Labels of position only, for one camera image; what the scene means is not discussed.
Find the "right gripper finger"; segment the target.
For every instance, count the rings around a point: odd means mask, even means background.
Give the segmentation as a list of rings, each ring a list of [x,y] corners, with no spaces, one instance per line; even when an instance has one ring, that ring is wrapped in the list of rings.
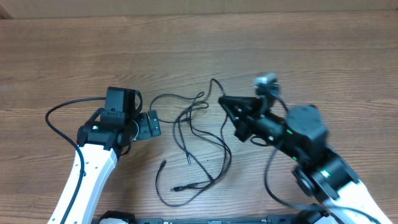
[[[222,108],[225,110],[226,114],[228,115],[236,129],[248,129],[246,116],[247,112],[249,111],[249,106],[222,104]]]
[[[246,96],[221,96],[218,103],[229,109],[244,109],[244,108],[259,108],[262,105],[262,100],[256,97]]]

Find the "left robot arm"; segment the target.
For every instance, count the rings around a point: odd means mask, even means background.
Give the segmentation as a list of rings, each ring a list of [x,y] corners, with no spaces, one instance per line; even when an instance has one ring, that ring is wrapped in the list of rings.
[[[104,107],[80,126],[77,139],[54,131],[75,148],[69,178],[50,223],[91,223],[103,187],[134,142],[160,136],[156,112],[143,112],[140,91],[108,87]]]

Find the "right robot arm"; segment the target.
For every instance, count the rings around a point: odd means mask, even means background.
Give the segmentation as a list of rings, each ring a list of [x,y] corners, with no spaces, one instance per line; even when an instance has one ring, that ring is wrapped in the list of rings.
[[[318,223],[334,216],[341,223],[390,223],[366,186],[346,161],[327,143],[328,129],[314,105],[288,109],[284,118],[271,111],[272,96],[221,96],[218,103],[244,142],[254,136],[297,162],[292,171],[311,205],[278,202],[300,212],[292,223]]]

